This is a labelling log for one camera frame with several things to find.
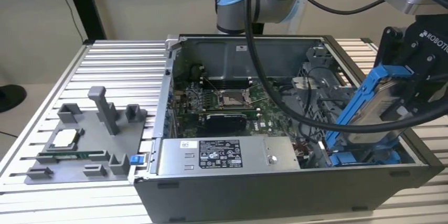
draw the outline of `metal frame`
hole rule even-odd
[[[355,62],[355,69],[366,74],[373,66],[375,47],[362,42],[359,39],[337,39],[337,44],[342,48],[347,57]],[[115,41],[115,43],[133,42],[134,44],[149,44],[154,41]],[[69,98],[63,92],[62,83],[70,78],[70,73],[77,71],[85,78],[93,77],[91,72],[79,71],[75,68],[75,61],[82,54],[83,47],[77,53],[69,68],[62,73],[54,88],[45,98],[34,116],[30,119],[14,146],[7,152],[7,157],[25,151],[22,144],[37,142],[37,138],[45,138],[43,133],[33,134],[33,128],[41,127],[47,123],[46,107],[53,99]],[[105,58],[103,61],[138,61],[133,58]],[[122,66],[107,67],[105,75],[122,76]],[[131,94],[125,94],[125,100],[131,99]],[[413,133],[422,140],[430,151],[435,154],[445,167],[448,167],[448,117],[443,116],[431,122],[413,128]],[[150,141],[142,141],[139,152],[149,153]],[[0,162],[0,167],[9,163],[7,158]],[[131,170],[139,173],[139,167],[131,166]],[[15,184],[0,184],[0,223],[150,223],[145,208],[141,204],[134,188],[127,181],[113,183],[67,183],[53,185],[27,186],[15,180]],[[374,211],[338,213],[318,216],[301,216],[293,218],[270,219],[267,222],[274,224],[298,223],[445,223],[448,220],[448,168],[437,175],[422,187],[410,188],[399,191]]]

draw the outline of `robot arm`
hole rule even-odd
[[[297,0],[253,0],[251,13],[254,23],[279,23],[294,15]],[[223,34],[243,32],[243,1],[217,0],[217,29]]]
[[[345,107],[337,123],[379,124],[423,114],[448,96],[448,0],[385,0],[395,9],[414,14],[414,23],[401,31],[383,29],[374,68]],[[398,162],[393,155],[397,137],[405,129],[369,134],[327,132],[327,147],[334,165],[351,165],[385,156],[385,163]],[[354,155],[351,150],[365,150]]]

